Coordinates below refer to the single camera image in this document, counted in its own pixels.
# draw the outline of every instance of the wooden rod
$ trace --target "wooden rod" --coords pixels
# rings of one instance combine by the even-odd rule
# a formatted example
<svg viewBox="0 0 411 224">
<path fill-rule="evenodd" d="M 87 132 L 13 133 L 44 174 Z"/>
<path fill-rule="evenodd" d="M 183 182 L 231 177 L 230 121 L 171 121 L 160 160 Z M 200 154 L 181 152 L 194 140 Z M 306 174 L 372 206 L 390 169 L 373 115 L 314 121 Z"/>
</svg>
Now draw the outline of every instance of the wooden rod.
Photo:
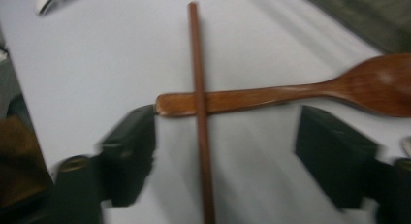
<svg viewBox="0 0 411 224">
<path fill-rule="evenodd" d="M 203 191 L 203 216 L 205 224 L 215 223 L 214 198 L 212 191 L 211 164 L 209 157 L 206 95 L 203 75 L 202 42 L 197 4 L 188 5 L 191 30 L 192 63 L 194 71 L 195 103 L 197 110 L 197 132 L 199 141 L 200 169 Z"/>
</svg>

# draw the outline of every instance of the white surface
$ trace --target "white surface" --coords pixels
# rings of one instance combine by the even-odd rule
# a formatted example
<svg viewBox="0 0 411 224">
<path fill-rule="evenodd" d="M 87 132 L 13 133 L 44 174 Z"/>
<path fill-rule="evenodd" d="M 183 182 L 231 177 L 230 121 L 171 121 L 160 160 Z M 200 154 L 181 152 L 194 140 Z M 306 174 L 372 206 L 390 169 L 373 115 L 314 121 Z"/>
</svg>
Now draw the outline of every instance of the white surface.
<svg viewBox="0 0 411 224">
<path fill-rule="evenodd" d="M 0 23 L 49 167 L 95 153 L 126 112 L 191 91 L 186 5 L 193 0 L 76 0 L 49 15 L 0 0 Z M 208 90 L 307 83 L 379 53 L 305 0 L 196 0 Z M 332 112 L 402 155 L 411 120 L 327 100 L 209 119 L 218 223 L 372 223 L 336 211 L 293 153 L 300 105 Z M 157 117 L 154 171 L 139 201 L 108 223 L 202 223 L 194 118 Z"/>
</svg>

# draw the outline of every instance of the wooden spoon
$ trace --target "wooden spoon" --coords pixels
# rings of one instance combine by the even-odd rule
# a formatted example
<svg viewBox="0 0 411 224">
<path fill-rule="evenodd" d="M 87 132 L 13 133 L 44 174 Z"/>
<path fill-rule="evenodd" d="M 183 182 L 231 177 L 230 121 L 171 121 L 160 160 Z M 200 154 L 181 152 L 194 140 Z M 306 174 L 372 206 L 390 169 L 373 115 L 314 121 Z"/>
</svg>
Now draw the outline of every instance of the wooden spoon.
<svg viewBox="0 0 411 224">
<path fill-rule="evenodd" d="M 411 53 L 374 57 L 345 74 L 312 84 L 206 94 L 208 113 L 235 112 L 270 104 L 331 97 L 384 115 L 411 117 Z M 162 94 L 156 111 L 163 116 L 196 113 L 193 93 Z"/>
</svg>

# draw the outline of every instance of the wooden spoon handle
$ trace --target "wooden spoon handle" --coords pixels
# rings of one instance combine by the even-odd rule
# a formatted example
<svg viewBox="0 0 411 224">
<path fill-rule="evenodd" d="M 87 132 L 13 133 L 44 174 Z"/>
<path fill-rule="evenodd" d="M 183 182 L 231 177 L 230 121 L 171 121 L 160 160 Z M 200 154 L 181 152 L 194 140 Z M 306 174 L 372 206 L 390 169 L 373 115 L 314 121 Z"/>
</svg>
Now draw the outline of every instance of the wooden spoon handle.
<svg viewBox="0 0 411 224">
<path fill-rule="evenodd" d="M 291 100 L 332 96 L 330 81 L 292 86 L 277 86 L 249 90 L 218 91 L 206 94 L 207 112 L 236 112 Z M 163 116 L 185 116 L 196 113 L 193 93 L 169 93 L 157 97 L 156 111 Z"/>
</svg>

